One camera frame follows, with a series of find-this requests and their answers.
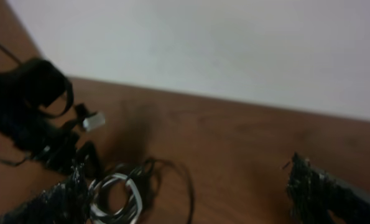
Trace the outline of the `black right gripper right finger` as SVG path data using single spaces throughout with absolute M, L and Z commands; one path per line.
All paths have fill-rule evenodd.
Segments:
M 311 165 L 295 153 L 286 185 L 298 223 L 370 223 L 370 193 Z

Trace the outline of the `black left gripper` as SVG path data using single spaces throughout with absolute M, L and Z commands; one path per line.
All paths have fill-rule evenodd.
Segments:
M 67 98 L 61 114 L 74 109 L 76 117 L 56 127 L 50 123 L 56 115 L 40 110 L 40 106 L 48 107 L 62 95 Z M 16 167 L 35 161 L 63 175 L 71 174 L 74 164 L 84 164 L 87 177 L 101 177 L 103 168 L 95 145 L 87 141 L 77 147 L 80 136 L 73 130 L 79 126 L 86 131 L 97 115 L 83 103 L 74 103 L 72 83 L 47 60 L 32 58 L 0 73 L 0 133 L 25 153 L 21 161 L 0 158 L 0 162 Z

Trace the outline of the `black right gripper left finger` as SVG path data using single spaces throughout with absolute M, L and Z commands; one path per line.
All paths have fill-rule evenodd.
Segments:
M 0 215 L 0 224 L 82 224 L 90 218 L 90 192 L 84 165 L 32 200 Z

